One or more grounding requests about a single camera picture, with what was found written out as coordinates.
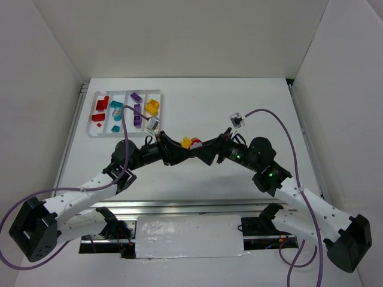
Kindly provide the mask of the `yellow red blue lego cluster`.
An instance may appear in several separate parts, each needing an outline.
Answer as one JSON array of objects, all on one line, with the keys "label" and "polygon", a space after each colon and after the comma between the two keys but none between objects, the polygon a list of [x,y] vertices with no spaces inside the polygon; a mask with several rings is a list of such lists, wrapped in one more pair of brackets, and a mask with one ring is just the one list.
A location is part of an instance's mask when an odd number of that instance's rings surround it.
[{"label": "yellow red blue lego cluster", "polygon": [[189,149],[195,149],[203,146],[203,142],[199,138],[191,138]]}]

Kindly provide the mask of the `yellow round printed lego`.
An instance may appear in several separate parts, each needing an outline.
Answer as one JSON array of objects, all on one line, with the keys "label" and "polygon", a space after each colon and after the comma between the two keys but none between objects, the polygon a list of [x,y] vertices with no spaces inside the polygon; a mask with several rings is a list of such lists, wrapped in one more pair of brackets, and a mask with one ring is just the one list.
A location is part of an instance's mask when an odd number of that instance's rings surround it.
[{"label": "yellow round printed lego", "polygon": [[146,104],[146,106],[145,106],[145,110],[146,110],[151,116],[155,116],[155,115],[158,114],[159,105],[157,105],[157,104],[152,104],[152,103],[148,103],[148,104]]}]

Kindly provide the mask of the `small teal square lego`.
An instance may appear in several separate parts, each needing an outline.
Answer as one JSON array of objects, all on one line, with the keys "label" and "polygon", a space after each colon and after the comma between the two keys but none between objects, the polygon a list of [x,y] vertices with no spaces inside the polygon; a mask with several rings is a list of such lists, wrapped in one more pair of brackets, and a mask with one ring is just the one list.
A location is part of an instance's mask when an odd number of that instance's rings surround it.
[{"label": "small teal square lego", "polygon": [[113,133],[118,133],[120,131],[120,127],[119,126],[113,126],[113,128],[111,129],[111,131]]}]

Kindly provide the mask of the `teal round printed lego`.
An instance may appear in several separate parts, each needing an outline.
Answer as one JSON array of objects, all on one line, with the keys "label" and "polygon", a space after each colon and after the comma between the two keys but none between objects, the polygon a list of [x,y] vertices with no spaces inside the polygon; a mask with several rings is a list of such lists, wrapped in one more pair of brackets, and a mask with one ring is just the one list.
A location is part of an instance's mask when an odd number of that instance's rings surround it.
[{"label": "teal round printed lego", "polygon": [[121,120],[121,109],[114,109],[112,112],[112,118],[114,121]]}]

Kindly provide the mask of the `purple rounded lego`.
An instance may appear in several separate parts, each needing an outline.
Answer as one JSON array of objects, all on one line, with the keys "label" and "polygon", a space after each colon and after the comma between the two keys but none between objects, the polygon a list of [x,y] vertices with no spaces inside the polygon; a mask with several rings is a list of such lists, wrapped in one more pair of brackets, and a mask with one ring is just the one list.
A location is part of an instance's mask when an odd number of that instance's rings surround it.
[{"label": "purple rounded lego", "polygon": [[133,126],[137,129],[140,129],[142,126],[142,117],[140,115],[134,115],[133,117]]}]

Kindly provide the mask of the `teal lego brick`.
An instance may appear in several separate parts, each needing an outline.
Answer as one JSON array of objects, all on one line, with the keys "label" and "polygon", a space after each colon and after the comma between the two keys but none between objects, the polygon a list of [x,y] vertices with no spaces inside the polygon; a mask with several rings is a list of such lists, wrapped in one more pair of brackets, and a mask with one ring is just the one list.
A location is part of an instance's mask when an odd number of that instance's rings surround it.
[{"label": "teal lego brick", "polygon": [[111,108],[114,108],[114,109],[122,109],[123,105],[124,105],[123,103],[118,102],[118,101],[115,101],[115,100],[113,100],[113,101],[110,103],[110,107],[111,107]]}]

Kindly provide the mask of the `red sloped lego brick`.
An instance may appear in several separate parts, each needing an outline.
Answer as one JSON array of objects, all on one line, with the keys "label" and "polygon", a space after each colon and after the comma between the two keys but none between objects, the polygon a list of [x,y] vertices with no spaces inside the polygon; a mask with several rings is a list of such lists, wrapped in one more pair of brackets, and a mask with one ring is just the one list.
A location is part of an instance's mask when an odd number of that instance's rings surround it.
[{"label": "red sloped lego brick", "polygon": [[104,121],[104,120],[105,120],[105,113],[92,115],[92,121],[94,121],[94,122],[100,122],[100,121]]}]

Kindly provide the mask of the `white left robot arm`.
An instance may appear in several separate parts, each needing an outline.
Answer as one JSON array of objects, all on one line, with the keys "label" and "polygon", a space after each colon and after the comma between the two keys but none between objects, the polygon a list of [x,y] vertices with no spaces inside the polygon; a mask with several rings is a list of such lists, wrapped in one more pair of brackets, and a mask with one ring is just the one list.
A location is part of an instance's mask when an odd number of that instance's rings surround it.
[{"label": "white left robot arm", "polygon": [[88,207],[116,196],[136,179],[133,170],[162,160],[173,166],[195,157],[195,149],[185,149],[160,132],[155,143],[141,148],[129,139],[120,141],[110,164],[95,178],[77,188],[60,188],[61,194],[45,200],[36,195],[19,203],[21,207],[9,229],[10,237],[29,262],[47,258],[62,243],[98,234],[106,239],[129,238],[130,230],[107,207]]}]

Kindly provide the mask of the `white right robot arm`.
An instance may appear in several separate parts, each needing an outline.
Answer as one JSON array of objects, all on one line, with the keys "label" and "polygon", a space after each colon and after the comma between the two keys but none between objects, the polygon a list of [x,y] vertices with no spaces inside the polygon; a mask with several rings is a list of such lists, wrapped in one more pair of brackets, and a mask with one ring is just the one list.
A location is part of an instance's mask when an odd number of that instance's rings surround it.
[{"label": "white right robot arm", "polygon": [[305,240],[312,240],[326,249],[328,259],[339,269],[352,273],[372,246],[369,220],[361,214],[343,212],[306,188],[299,188],[297,179],[275,160],[270,141],[254,138],[249,145],[237,143],[228,130],[219,137],[191,144],[193,155],[206,164],[214,160],[231,160],[255,174],[252,178],[259,191],[283,201],[306,219],[277,211],[272,225],[285,232],[296,231]]}]

